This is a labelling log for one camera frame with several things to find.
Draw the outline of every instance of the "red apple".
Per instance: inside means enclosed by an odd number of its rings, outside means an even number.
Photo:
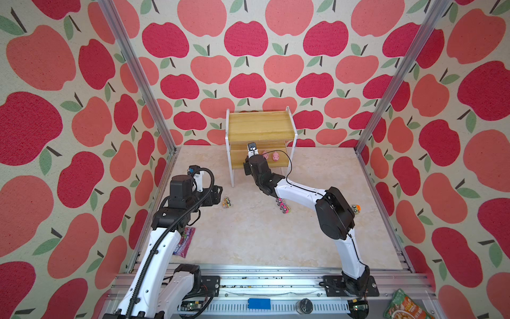
[[[29,36],[10,40],[6,55],[12,70],[38,90],[61,90],[66,81],[76,76],[76,63],[69,45],[60,33],[48,26],[38,26]]]
[[[264,74],[274,83],[293,83],[303,72],[303,58],[297,54],[290,56],[274,55],[264,62]]]
[[[54,20],[60,20],[69,12],[78,12],[80,0],[32,0],[42,13]]]
[[[409,157],[399,157],[393,163],[393,176],[400,183],[402,191],[407,196],[416,195],[420,190],[420,171],[414,167],[413,160]]]
[[[322,125],[324,117],[318,110],[315,111],[301,111],[293,116],[294,124],[297,130],[301,129],[317,129]]]
[[[274,33],[293,36],[303,33],[314,15],[311,0],[271,0],[266,6],[266,23]]]
[[[367,126],[368,121],[370,121],[372,114],[372,112],[368,111],[356,114],[350,119],[349,127],[353,130],[363,130]]]
[[[269,41],[262,24],[236,22],[225,31],[225,49],[236,57],[259,57],[267,50]]]
[[[224,56],[196,57],[191,60],[191,72],[206,84],[223,84],[230,78],[232,67]]]
[[[239,98],[253,97],[258,99],[266,93],[266,82],[257,73],[236,75],[228,85],[230,93]]]
[[[458,100],[481,119],[496,121],[510,114],[510,70],[501,61],[490,61],[472,70],[461,82]]]
[[[157,58],[183,58],[188,55],[190,44],[178,26],[151,23],[142,32],[145,49]]]
[[[207,126],[206,119],[198,112],[179,112],[173,117],[173,123],[181,130],[203,130]]]
[[[329,73],[310,73],[302,77],[296,85],[296,93],[300,97],[327,97],[333,92],[335,83]]]
[[[0,163],[32,162],[62,128],[60,113],[50,102],[28,92],[9,94],[0,107]]]
[[[294,114],[297,109],[297,101],[293,97],[270,97],[262,104],[263,111],[285,111],[287,106]]]
[[[106,82],[115,76],[115,64],[110,52],[101,42],[91,39],[80,48],[78,66],[83,79],[91,88],[101,90]]]
[[[382,45],[382,53],[389,58],[405,56],[419,28],[419,25],[410,22],[393,30]],[[418,65],[425,69],[431,67],[439,59],[444,45],[443,30],[434,29],[416,58]]]
[[[204,115],[211,118],[226,118],[226,111],[234,113],[236,106],[231,99],[222,97],[221,99],[203,99],[200,102],[200,110]]]
[[[303,40],[303,49],[311,56],[335,57],[344,51],[348,41],[349,31],[345,23],[322,21],[307,31]]]
[[[115,126],[122,134],[128,134],[131,131],[133,123],[138,119],[138,107],[133,98],[123,94],[120,100],[115,103],[113,110],[113,120]]]
[[[150,160],[150,156],[154,152],[154,137],[148,131],[142,133],[142,138],[138,141],[138,160],[140,164],[147,165]]]
[[[194,100],[200,94],[195,80],[186,74],[165,76],[161,80],[161,91],[164,95],[173,100]]]
[[[370,80],[363,88],[363,96],[367,99],[380,99],[383,97],[386,89],[390,85],[393,77],[389,75],[382,75]],[[391,100],[393,109],[397,112],[402,111],[409,102],[411,97],[411,89],[409,83],[404,81],[400,84],[395,96]]]
[[[418,139],[427,150],[432,162],[439,166],[452,164],[461,153],[458,133],[451,130],[443,119],[434,120],[423,127]]]

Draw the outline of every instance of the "marble floor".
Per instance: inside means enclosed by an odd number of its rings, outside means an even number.
[[[402,269],[352,149],[296,148],[292,163],[290,180],[317,188],[337,187],[350,204],[361,206],[354,222],[366,264],[372,269]],[[223,186],[222,198],[229,197],[232,206],[202,208],[187,257],[173,256],[171,262],[341,267],[336,246],[320,230],[315,211],[289,202],[291,212],[282,214],[275,198],[264,195],[242,170],[235,171],[235,187],[231,187],[225,146],[183,146],[172,176],[186,174],[189,165],[212,170],[215,184]],[[203,181],[209,185],[208,174]]]

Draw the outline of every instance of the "snack bag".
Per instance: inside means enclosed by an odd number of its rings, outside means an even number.
[[[434,316],[420,308],[402,289],[393,294],[390,305],[384,312],[387,319],[435,319]]]

